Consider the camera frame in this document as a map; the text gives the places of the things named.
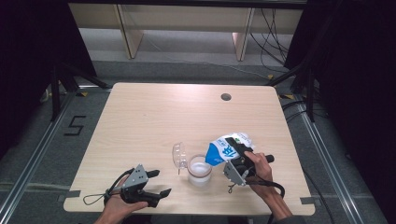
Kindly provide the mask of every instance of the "sleeve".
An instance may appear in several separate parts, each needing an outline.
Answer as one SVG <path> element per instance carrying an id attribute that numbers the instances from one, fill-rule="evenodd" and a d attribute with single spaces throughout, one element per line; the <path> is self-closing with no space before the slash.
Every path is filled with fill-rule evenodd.
<path id="1" fill-rule="evenodd" d="M 280 219 L 279 221 L 276 222 L 276 224 L 306 224 L 305 219 L 303 217 L 286 217 L 283 219 Z"/>

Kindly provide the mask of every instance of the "finger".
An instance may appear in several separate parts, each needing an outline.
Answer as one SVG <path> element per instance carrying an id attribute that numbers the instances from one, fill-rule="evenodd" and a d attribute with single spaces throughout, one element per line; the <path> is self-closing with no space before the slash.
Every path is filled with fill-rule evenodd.
<path id="1" fill-rule="evenodd" d="M 265 158 L 264 153 L 254 154 L 253 152 L 245 151 L 245 155 L 249 157 L 255 164 L 260 164 L 262 161 L 264 164 L 268 164 L 268 160 Z"/>
<path id="2" fill-rule="evenodd" d="M 132 209 L 132 211 L 137 211 L 137 210 L 140 210 L 140 209 L 145 208 L 147 206 L 149 206 L 149 204 L 147 202 L 132 203 L 131 204 L 131 209 Z"/>
<path id="3" fill-rule="evenodd" d="M 267 160 L 267 158 L 265 157 L 265 154 L 264 154 L 263 152 L 258 153 L 258 154 L 256 154 L 256 155 L 260 158 L 261 161 L 263 161 L 265 164 L 268 164 L 268 160 Z"/>
<path id="4" fill-rule="evenodd" d="M 253 152 L 245 151 L 245 155 L 254 163 L 256 163 L 256 155 Z"/>

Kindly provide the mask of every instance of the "printed number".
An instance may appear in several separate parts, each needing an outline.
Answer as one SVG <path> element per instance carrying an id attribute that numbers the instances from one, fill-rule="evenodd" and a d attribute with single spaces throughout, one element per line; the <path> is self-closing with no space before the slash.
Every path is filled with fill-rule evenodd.
<path id="1" fill-rule="evenodd" d="M 65 133 L 64 136 L 79 136 L 84 125 L 74 125 L 73 123 L 74 123 L 75 119 L 85 119 L 86 117 L 87 116 L 74 116 L 72 118 L 72 121 L 70 121 L 70 123 L 69 123 L 69 128 L 78 128 L 78 132 L 77 133 Z"/>

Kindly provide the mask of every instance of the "wooden table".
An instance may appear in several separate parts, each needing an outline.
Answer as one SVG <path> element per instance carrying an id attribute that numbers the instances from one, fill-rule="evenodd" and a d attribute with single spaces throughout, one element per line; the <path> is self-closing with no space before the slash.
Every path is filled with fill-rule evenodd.
<path id="1" fill-rule="evenodd" d="M 221 99 L 223 93 L 230 101 Z M 103 200 L 85 205 L 82 198 L 104 193 L 124 171 L 143 164 L 147 171 L 160 170 L 144 190 L 159 193 L 172 189 L 157 208 L 139 213 L 266 215 L 271 211 L 250 187 L 233 188 L 222 174 L 224 163 L 213 168 L 205 188 L 188 181 L 188 171 L 172 159 L 175 143 L 183 142 L 188 156 L 206 154 L 209 143 L 227 133 L 247 133 L 255 151 L 275 156 L 275 182 L 286 189 L 285 201 L 294 215 L 312 215 L 313 204 L 276 91 L 263 86 L 118 83 L 109 95 L 91 142 L 67 198 L 69 212 L 101 212 Z"/>

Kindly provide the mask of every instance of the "cup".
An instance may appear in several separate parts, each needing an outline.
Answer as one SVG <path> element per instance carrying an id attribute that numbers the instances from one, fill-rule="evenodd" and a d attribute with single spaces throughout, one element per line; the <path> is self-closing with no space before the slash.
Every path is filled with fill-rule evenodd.
<path id="1" fill-rule="evenodd" d="M 198 154 L 191 157 L 187 166 L 189 181 L 196 187 L 203 187 L 210 180 L 212 166 L 205 162 L 205 155 Z"/>

